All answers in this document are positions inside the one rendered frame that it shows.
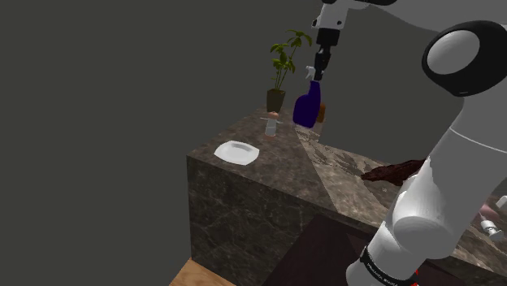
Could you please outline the blue spray bottle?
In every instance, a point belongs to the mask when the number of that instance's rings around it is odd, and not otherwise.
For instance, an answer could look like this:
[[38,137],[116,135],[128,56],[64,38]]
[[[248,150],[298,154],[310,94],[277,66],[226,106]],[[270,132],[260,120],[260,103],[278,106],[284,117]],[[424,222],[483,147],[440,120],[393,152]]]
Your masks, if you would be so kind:
[[292,114],[292,121],[305,128],[313,128],[319,116],[321,105],[320,83],[315,80],[316,70],[306,66],[306,79],[310,78],[310,87],[306,94],[301,95],[296,101]]

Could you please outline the clear bottle with brown cap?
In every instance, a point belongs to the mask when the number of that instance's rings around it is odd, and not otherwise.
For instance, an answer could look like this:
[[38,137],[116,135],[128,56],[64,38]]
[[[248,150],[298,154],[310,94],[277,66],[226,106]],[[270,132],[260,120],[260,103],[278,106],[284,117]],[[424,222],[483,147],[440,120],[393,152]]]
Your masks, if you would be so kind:
[[326,112],[326,105],[321,102],[319,111],[318,111],[318,117],[316,119],[315,125],[314,125],[314,132],[320,135],[322,133],[323,124],[325,122],[325,112]]

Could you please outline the green potted plant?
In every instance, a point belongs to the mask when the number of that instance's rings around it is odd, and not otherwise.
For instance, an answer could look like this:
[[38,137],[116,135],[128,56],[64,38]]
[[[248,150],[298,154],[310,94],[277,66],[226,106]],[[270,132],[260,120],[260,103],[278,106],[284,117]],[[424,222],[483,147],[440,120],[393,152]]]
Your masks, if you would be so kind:
[[303,40],[306,40],[308,46],[313,45],[311,36],[305,32],[289,29],[287,33],[292,33],[292,36],[286,42],[276,43],[270,48],[270,52],[276,53],[277,56],[271,59],[275,76],[271,77],[274,81],[274,87],[266,92],[266,111],[268,113],[279,113],[281,111],[286,94],[281,87],[287,74],[296,71],[293,60],[296,50],[301,48]]

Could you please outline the white plate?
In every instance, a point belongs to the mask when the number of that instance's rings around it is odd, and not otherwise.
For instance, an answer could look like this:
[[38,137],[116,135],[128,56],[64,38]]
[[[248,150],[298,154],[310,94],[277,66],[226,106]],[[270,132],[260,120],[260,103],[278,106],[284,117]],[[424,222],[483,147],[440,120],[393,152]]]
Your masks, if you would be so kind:
[[250,144],[240,141],[227,141],[214,152],[214,156],[224,162],[247,166],[258,158],[260,150]]

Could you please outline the dark red-brown cloth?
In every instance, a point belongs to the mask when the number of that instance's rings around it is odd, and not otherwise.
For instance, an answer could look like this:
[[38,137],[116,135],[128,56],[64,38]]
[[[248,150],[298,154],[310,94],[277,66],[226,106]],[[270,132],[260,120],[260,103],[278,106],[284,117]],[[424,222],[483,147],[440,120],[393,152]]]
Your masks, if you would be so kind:
[[402,186],[409,177],[418,172],[423,163],[424,159],[409,160],[403,163],[376,167],[361,175],[361,178],[369,181],[387,181],[396,186]]

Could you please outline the pink round object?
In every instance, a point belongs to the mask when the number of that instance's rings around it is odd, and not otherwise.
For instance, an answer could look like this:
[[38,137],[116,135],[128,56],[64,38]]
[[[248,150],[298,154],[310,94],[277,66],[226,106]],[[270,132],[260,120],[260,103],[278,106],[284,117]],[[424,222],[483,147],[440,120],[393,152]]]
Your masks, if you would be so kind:
[[495,212],[490,206],[483,204],[479,209],[479,214],[481,217],[484,217],[487,220],[494,221],[498,220],[500,216],[497,212]]

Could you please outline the white pump bottle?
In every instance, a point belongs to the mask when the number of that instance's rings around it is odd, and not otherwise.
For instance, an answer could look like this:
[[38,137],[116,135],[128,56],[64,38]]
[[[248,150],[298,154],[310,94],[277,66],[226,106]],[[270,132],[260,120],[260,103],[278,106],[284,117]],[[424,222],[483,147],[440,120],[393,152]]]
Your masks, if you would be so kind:
[[480,222],[480,226],[492,241],[501,241],[505,235],[491,220],[485,219]]

